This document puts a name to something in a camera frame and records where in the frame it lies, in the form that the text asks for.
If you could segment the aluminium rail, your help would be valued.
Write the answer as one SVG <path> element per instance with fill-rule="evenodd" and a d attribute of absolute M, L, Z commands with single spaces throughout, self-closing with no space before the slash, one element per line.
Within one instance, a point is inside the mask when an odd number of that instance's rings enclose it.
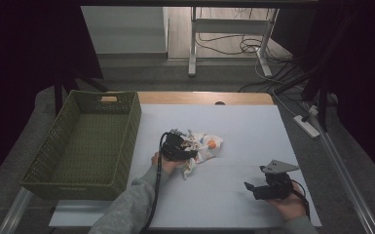
<path fill-rule="evenodd" d="M 19 190 L 19 193 L 0 225 L 0 234 L 15 234 L 31 198 L 32 193 L 30 191 L 24 187 Z"/>
<path fill-rule="evenodd" d="M 308 113 L 310 114 L 310 121 L 320 134 L 320 140 L 324 145 L 329 160 L 332 163 L 337 176 L 341 180 L 365 232 L 367 234 L 375 234 L 375 216 L 357 188 L 356 183 L 346 168 L 339 151 L 331 140 L 330 135 L 324 130 L 324 127 L 320 125 L 318 120 L 319 114 L 312 112 L 311 110 L 309 110 Z"/>

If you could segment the white power strip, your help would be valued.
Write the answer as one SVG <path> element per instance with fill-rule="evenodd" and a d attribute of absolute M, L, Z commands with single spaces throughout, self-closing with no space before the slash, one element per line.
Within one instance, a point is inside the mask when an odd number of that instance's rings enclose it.
<path fill-rule="evenodd" d="M 320 136 L 320 133 L 308 122 L 307 117 L 297 115 L 293 120 L 310 138 L 318 138 Z"/>

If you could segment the person's right hand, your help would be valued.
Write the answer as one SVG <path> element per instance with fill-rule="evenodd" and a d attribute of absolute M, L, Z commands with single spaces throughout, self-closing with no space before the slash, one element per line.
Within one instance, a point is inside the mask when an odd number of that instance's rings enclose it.
<path fill-rule="evenodd" d="M 280 213 L 284 221 L 291 221 L 307 214 L 303 200 L 293 193 L 282 200 L 267 200 L 267 203 Z"/>

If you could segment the dark curtain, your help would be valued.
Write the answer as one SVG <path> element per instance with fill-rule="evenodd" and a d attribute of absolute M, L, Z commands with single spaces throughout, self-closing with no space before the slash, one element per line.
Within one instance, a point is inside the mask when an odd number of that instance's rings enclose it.
<path fill-rule="evenodd" d="M 334 94 L 340 121 L 375 164 L 375 0 L 334 1 L 330 8 L 281 9 L 273 39 L 305 71 L 317 71 L 302 98 L 319 89 Z"/>
<path fill-rule="evenodd" d="M 55 79 L 102 72 L 80 0 L 0 0 L 0 166 Z"/>

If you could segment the green woven plastic basket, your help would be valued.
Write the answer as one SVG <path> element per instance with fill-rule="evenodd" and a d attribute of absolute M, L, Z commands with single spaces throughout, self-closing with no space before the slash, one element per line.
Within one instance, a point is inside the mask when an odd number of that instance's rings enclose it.
<path fill-rule="evenodd" d="M 42 199 L 112 201 L 127 187 L 136 92 L 71 92 L 20 185 Z"/>

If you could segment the white metal stand frame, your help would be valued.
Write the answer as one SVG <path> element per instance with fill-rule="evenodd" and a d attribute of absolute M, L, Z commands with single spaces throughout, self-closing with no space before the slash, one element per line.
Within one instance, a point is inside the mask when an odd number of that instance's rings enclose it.
<path fill-rule="evenodd" d="M 273 74 L 267 63 L 266 49 L 275 25 L 279 10 L 273 9 L 267 19 L 201 19 L 197 18 L 197 8 L 191 12 L 191 43 L 188 63 L 188 75 L 196 75 L 196 35 L 198 33 L 250 34 L 261 36 L 261 45 L 256 51 L 258 61 L 267 77 Z"/>

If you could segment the white table mat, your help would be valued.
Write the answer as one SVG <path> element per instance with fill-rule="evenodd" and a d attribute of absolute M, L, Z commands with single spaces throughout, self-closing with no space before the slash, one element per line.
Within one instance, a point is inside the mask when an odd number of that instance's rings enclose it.
<path fill-rule="evenodd" d="M 163 133 L 178 129 L 221 137 L 216 156 L 189 177 L 174 171 L 160 189 L 153 230 L 279 228 L 280 214 L 246 189 L 265 182 L 261 167 L 297 159 L 274 105 L 144 104 L 131 178 L 142 176 Z"/>

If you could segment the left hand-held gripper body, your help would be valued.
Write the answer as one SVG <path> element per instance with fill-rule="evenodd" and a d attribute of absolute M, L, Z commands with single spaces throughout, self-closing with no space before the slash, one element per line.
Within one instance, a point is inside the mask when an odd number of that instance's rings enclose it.
<path fill-rule="evenodd" d="M 159 143 L 160 154 L 173 162 L 193 159 L 189 157 L 189 152 L 193 149 L 181 145 L 184 137 L 185 134 L 178 129 L 163 133 Z"/>

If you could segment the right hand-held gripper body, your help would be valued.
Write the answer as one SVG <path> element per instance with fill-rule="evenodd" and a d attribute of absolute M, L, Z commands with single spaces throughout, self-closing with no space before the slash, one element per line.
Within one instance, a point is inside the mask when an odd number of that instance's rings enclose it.
<path fill-rule="evenodd" d="M 272 160 L 266 166 L 266 185 L 257 186 L 253 193 L 256 200 L 285 199 L 293 189 L 289 172 L 298 171 L 299 167 L 282 161 Z"/>

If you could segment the person's left hand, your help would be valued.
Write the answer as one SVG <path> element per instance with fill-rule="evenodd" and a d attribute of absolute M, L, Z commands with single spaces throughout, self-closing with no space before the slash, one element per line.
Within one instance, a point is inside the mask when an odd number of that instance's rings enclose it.
<path fill-rule="evenodd" d="M 153 165 L 157 165 L 158 164 L 158 160 L 159 160 L 159 156 L 160 156 L 160 153 L 159 152 L 156 152 L 154 154 L 154 156 L 151 158 L 151 163 Z M 162 159 L 162 168 L 164 171 L 166 171 L 168 174 L 171 174 L 173 172 L 174 169 L 182 166 L 184 164 L 184 161 L 177 161 L 177 162 L 173 162 L 173 161 L 169 161 L 167 160 L 166 158 L 163 158 Z"/>

